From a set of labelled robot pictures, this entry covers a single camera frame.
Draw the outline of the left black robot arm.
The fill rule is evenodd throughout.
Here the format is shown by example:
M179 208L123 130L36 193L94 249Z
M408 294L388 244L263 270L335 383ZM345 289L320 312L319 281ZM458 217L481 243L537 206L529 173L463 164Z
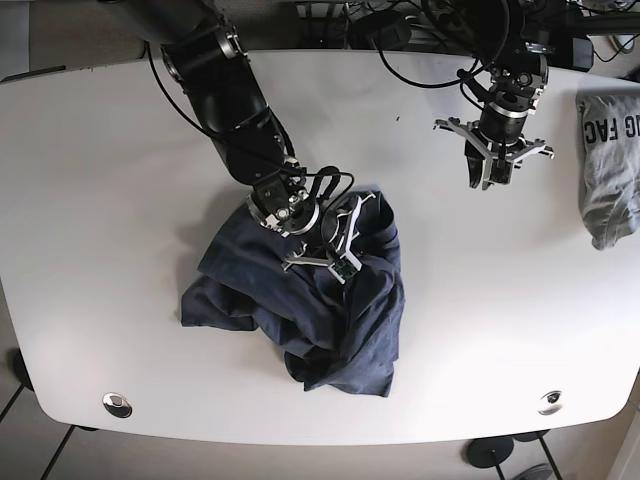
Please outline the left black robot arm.
M545 141L528 140L523 134L547 87L549 66L546 57L530 51L522 38L524 10L519 2L456 1L454 6L491 86L482 86L475 73L460 69L461 92L473 94L480 117L468 122L438 119L434 127L465 140L469 186L486 190L509 184L529 157L554 157Z

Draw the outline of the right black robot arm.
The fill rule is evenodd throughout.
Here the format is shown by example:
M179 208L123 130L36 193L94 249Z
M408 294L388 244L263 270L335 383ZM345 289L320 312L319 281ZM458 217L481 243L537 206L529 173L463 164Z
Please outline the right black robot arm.
M105 1L148 45L188 98L186 120L214 144L231 177L251 187L249 213L263 228L301 240L283 266L327 269L345 282L362 268L353 250L368 194L335 193L344 172L303 167L265 99L235 27L206 1Z

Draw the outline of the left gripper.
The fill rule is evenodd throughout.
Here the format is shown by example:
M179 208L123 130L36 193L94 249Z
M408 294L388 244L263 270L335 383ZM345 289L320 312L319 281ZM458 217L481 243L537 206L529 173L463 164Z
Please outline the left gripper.
M448 119L436 119L434 130L445 130L463 137L465 143L464 154L467 161L469 174L469 187L477 188L482 180L484 160L499 158L499 153L504 151L505 160L520 169L525 159L539 155L553 160L555 152L544 140L527 140L523 135L512 142L492 140L480 131L479 120L462 122L460 119L450 117Z

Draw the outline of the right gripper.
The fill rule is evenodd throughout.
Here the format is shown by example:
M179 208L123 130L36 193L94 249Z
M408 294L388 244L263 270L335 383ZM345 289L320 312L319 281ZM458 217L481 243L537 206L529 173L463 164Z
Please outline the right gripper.
M352 249L353 242L360 235L357 222L363 206L374 198L374 192L356 192L349 194L337 206L328 208L319 229L325 256L307 256L307 244L302 242L299 252L291 252L284 258L282 269L288 271L293 266L309 266L328 270L327 267L337 258L354 256L359 259Z

